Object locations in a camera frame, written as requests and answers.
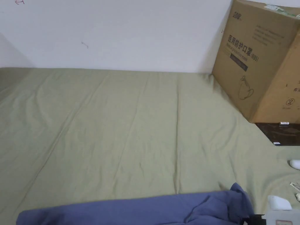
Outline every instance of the dark rectangle label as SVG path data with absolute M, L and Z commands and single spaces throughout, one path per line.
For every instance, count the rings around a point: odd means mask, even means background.
M 230 54 L 230 58 L 237 64 L 240 66 L 240 68 L 242 68 L 245 72 L 248 69 L 248 66 L 246 64 L 244 64 L 241 60 L 239 60 L 234 54 Z

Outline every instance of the cardboard box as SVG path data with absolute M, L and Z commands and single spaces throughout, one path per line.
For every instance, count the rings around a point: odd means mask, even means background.
M 235 0 L 213 75 L 252 123 L 300 123 L 300 8 Z

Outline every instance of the wall mark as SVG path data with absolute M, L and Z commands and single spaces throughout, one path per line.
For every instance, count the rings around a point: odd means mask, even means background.
M 81 42 L 83 45 L 85 45 L 86 46 L 86 48 L 89 48 L 89 46 L 86 44 L 86 43 L 84 43 L 83 41 Z
M 20 0 L 15 0 L 15 3 L 16 3 L 17 5 L 19 5 L 19 3 L 25 4 L 24 0 L 22 0 L 22 1 L 20 1 Z

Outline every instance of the bed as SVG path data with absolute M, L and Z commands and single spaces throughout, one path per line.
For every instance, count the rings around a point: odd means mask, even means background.
M 0 69 L 0 221 L 27 209 L 228 190 L 299 208 L 274 146 L 211 74 Z

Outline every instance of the blue cloth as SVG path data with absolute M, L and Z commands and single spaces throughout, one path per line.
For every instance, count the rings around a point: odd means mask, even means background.
M 253 215 L 248 195 L 234 183 L 229 191 L 108 200 L 19 214 L 17 225 L 239 224 Z

